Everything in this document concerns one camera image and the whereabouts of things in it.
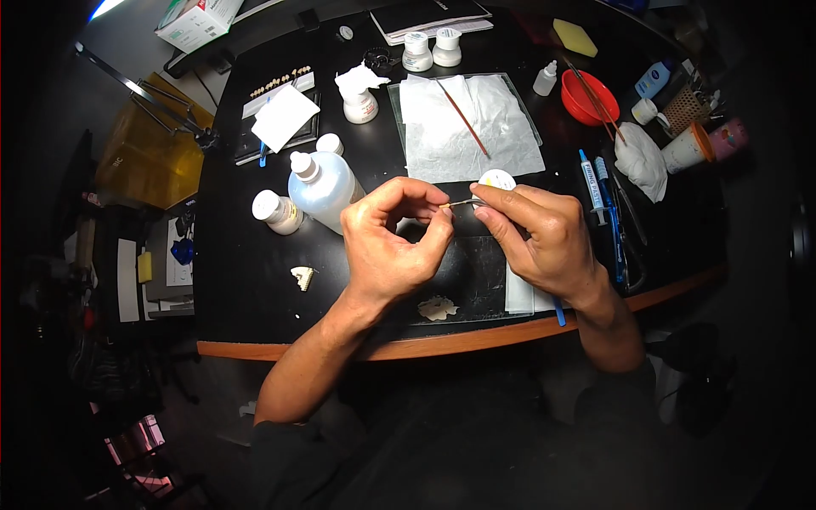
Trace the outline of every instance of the wooden desk edge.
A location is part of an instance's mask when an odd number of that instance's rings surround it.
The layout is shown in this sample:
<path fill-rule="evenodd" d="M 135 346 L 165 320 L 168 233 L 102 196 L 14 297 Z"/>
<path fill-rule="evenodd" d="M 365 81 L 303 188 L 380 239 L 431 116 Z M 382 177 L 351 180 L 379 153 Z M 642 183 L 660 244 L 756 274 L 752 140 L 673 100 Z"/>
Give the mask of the wooden desk edge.
<path fill-rule="evenodd" d="M 690 290 L 713 282 L 726 274 L 725 264 L 697 273 L 685 280 L 650 290 L 643 294 L 626 298 L 633 312 L 660 304 Z M 361 352 L 361 357 L 369 361 L 394 360 L 408 357 L 441 356 L 465 353 L 480 349 L 518 344 L 559 335 L 578 327 L 574 313 L 566 311 L 566 326 L 559 327 L 555 317 L 537 319 L 484 330 L 451 333 L 449 335 L 426 336 L 416 339 L 394 340 L 379 346 L 374 352 Z M 231 357 L 244 360 L 277 361 L 289 348 L 289 344 L 234 344 L 232 342 L 198 342 L 198 353 L 202 356 Z"/>

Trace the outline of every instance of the red bowl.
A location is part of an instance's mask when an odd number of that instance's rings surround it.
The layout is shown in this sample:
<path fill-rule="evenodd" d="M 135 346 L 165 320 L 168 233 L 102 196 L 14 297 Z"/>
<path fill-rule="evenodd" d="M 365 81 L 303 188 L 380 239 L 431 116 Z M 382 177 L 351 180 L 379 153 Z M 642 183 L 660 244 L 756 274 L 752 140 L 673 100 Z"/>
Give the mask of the red bowl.
<path fill-rule="evenodd" d="M 612 92 L 590 73 L 581 71 L 581 75 L 609 111 L 612 120 L 618 120 L 620 107 Z M 587 126 L 600 126 L 603 124 L 601 117 L 592 107 L 592 102 L 589 100 L 587 93 L 583 91 L 581 82 L 571 70 L 564 71 L 561 75 L 561 101 L 564 103 L 566 111 L 570 112 L 570 115 L 575 117 L 578 122 Z"/>

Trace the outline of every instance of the left hand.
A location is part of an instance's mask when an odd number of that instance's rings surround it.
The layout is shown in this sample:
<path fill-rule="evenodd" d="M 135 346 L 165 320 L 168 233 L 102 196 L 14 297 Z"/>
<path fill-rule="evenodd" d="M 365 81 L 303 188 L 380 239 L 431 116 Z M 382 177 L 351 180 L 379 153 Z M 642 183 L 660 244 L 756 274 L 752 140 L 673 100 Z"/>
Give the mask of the left hand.
<path fill-rule="evenodd" d="M 392 303 L 433 278 L 454 236 L 449 202 L 433 184 L 395 177 L 340 215 L 351 277 L 344 291 L 377 318 Z M 397 236 L 397 222 L 416 218 L 428 230 L 416 244 Z"/>

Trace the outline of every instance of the crumpled tissue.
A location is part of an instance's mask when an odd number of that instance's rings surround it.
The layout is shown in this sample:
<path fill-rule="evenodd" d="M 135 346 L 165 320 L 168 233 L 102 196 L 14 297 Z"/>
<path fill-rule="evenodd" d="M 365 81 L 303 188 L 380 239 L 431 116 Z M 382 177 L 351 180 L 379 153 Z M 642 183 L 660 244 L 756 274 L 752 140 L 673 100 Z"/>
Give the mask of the crumpled tissue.
<path fill-rule="evenodd" d="M 379 89 L 380 85 L 391 82 L 391 78 L 383 78 L 374 74 L 374 71 L 366 67 L 363 60 L 357 67 L 352 67 L 347 72 L 335 76 L 335 84 L 347 94 L 362 94 L 367 88 Z"/>
<path fill-rule="evenodd" d="M 626 138 L 626 144 L 620 136 L 615 136 L 614 155 L 617 161 L 614 165 L 653 203 L 660 202 L 666 194 L 668 173 L 658 145 L 637 124 L 623 122 L 620 132 Z"/>
<path fill-rule="evenodd" d="M 408 176 L 430 183 L 477 181 L 500 168 L 510 175 L 544 171 L 539 145 L 516 96 L 498 74 L 461 75 L 439 82 L 467 118 L 488 156 L 433 80 L 412 74 L 400 82 Z"/>

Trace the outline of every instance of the yellow sponge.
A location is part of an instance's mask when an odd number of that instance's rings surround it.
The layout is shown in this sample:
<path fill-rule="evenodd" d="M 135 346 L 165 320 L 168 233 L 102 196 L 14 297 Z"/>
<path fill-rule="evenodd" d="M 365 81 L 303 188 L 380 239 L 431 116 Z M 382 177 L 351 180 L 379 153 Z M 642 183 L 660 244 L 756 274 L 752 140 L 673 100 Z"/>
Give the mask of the yellow sponge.
<path fill-rule="evenodd" d="M 139 269 L 139 283 L 153 280 L 153 257 L 149 251 L 145 251 L 136 259 L 136 266 Z"/>
<path fill-rule="evenodd" d="M 578 25 L 564 20 L 552 20 L 552 27 L 566 49 L 591 57 L 598 54 L 595 43 Z"/>

